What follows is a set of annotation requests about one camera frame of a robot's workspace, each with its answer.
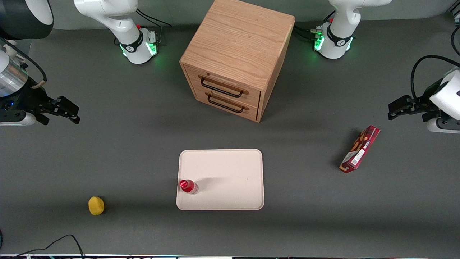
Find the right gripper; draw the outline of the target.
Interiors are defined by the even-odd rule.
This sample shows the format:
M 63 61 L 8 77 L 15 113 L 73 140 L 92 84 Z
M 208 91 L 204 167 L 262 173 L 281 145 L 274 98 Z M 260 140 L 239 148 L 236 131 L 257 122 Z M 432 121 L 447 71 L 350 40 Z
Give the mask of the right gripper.
M 23 87 L 18 92 L 1 98 L 1 126 L 28 126 L 35 123 L 48 125 L 50 119 L 42 114 L 43 106 L 47 105 L 51 98 L 40 87 L 32 89 Z M 69 119 L 74 124 L 79 124 L 79 107 L 64 96 L 51 100 L 52 110 L 45 110 L 46 114 L 60 116 Z

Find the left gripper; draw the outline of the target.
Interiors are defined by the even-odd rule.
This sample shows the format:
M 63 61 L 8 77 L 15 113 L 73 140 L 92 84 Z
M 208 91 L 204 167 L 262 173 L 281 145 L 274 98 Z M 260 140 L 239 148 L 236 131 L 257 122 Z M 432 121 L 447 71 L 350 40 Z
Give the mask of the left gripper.
M 414 102 L 409 95 L 404 95 L 388 105 L 388 119 L 394 120 L 403 115 L 422 114 L 422 120 L 427 129 L 437 133 L 460 133 L 459 120 L 442 111 L 438 106 L 432 103 L 428 98 L 416 98 L 416 108 L 413 108 Z

